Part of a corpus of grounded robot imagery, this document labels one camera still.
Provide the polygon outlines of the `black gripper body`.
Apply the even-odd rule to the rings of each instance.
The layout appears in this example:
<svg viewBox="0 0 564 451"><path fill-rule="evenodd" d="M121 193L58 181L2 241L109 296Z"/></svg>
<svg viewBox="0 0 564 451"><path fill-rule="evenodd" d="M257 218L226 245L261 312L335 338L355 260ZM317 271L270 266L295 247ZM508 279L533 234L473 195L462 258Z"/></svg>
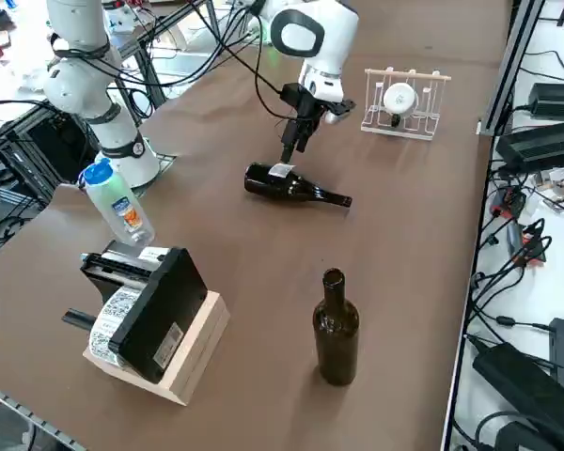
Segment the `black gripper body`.
<svg viewBox="0 0 564 451"><path fill-rule="evenodd" d="M340 102L316 99L305 87L298 83L284 84L280 100L290 105L297 116L303 119L337 124L347 117L355 107L355 102L345 99Z"/></svg>

